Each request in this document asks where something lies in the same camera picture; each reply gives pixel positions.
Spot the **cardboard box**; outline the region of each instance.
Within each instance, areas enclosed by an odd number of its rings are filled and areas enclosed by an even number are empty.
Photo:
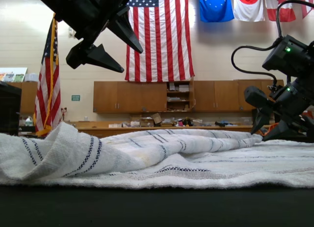
[[[159,123],[161,123],[161,122],[162,122],[162,119],[161,119],[161,117],[160,117],[160,114],[159,114],[159,113],[156,113],[156,114],[152,115],[152,118],[153,118],[153,120],[154,120],[155,124],[159,124]]]
[[[109,128],[122,128],[122,124],[109,124]]]
[[[131,127],[140,127],[139,121],[131,121]]]

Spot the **wooden shelf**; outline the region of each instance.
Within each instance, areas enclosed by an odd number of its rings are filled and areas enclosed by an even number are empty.
[[[181,102],[189,102],[190,100],[169,100],[168,103],[181,103]]]
[[[167,91],[167,93],[169,93],[169,94],[177,94],[177,93],[190,93],[189,91],[187,91],[187,92],[180,92],[180,91]]]

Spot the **white blanket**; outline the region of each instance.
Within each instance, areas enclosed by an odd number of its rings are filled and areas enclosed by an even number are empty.
[[[62,123],[45,140],[0,134],[0,184],[314,187],[314,144],[261,140],[249,133],[194,129],[98,139]]]

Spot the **wall sign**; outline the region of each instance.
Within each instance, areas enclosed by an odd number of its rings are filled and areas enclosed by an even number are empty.
[[[72,95],[72,101],[80,101],[80,95]]]

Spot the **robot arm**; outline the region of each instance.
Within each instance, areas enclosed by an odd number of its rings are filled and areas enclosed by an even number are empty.
[[[58,22],[65,21],[83,39],[69,52],[66,60],[74,69],[92,64],[116,72],[124,69],[95,40],[106,28],[139,53],[143,49],[128,20],[129,0],[41,0],[53,12]]]

